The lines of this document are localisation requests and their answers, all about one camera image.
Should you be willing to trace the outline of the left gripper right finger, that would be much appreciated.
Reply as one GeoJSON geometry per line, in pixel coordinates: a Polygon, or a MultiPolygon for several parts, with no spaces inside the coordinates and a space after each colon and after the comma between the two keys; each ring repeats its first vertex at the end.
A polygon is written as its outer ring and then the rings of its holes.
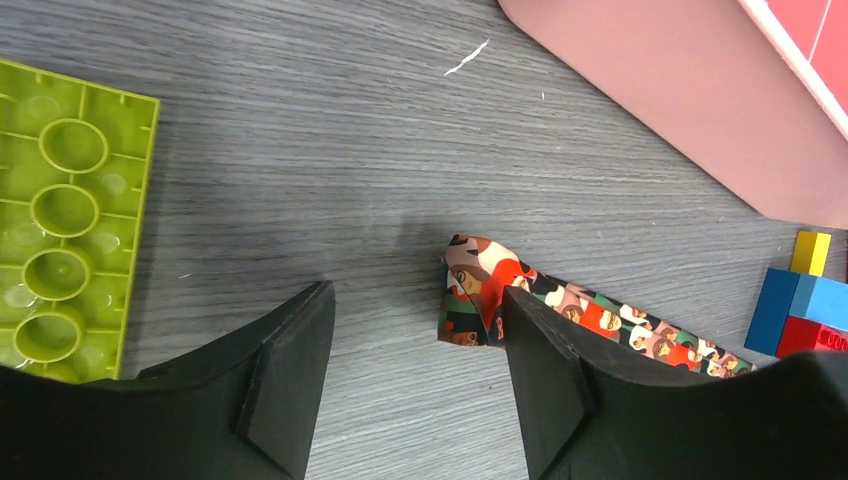
{"type": "Polygon", "coordinates": [[[666,366],[503,294],[533,479],[843,479],[847,357],[804,352],[718,380],[666,366]]]}

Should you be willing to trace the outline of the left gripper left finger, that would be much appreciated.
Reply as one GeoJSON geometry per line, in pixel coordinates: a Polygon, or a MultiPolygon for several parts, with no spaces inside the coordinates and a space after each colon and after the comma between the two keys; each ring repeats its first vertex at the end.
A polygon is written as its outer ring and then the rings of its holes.
{"type": "Polygon", "coordinates": [[[316,282],[131,380],[1,371],[5,479],[301,479],[336,315],[316,282]]]}

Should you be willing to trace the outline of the floral patterned necktie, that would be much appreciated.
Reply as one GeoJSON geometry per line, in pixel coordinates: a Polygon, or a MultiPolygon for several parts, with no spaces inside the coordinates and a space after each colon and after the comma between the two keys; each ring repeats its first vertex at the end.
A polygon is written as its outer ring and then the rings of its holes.
{"type": "Polygon", "coordinates": [[[455,235],[443,257],[446,288],[439,340],[460,346],[505,345],[503,297],[516,287],[565,320],[670,367],[725,379],[751,362],[672,323],[578,284],[547,275],[492,240],[455,235]]]}

